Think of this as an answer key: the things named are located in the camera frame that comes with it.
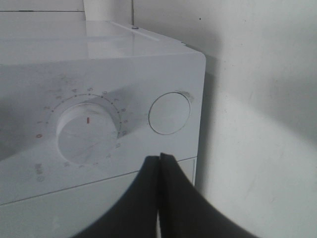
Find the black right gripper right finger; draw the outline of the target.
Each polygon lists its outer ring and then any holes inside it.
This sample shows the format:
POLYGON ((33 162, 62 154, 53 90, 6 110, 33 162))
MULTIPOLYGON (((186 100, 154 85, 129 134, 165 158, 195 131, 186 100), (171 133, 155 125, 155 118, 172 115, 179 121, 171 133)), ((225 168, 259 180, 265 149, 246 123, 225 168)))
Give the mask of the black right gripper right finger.
POLYGON ((248 238, 194 188, 172 155, 160 155, 159 224, 163 238, 248 238))

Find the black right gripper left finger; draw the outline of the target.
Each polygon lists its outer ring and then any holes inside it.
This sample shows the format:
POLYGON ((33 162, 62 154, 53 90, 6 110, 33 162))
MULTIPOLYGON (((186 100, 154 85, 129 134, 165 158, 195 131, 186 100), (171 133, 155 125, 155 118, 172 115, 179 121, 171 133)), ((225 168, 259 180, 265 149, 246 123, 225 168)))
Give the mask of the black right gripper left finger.
POLYGON ((120 199, 76 238, 155 238, 157 236, 158 156, 147 156, 120 199))

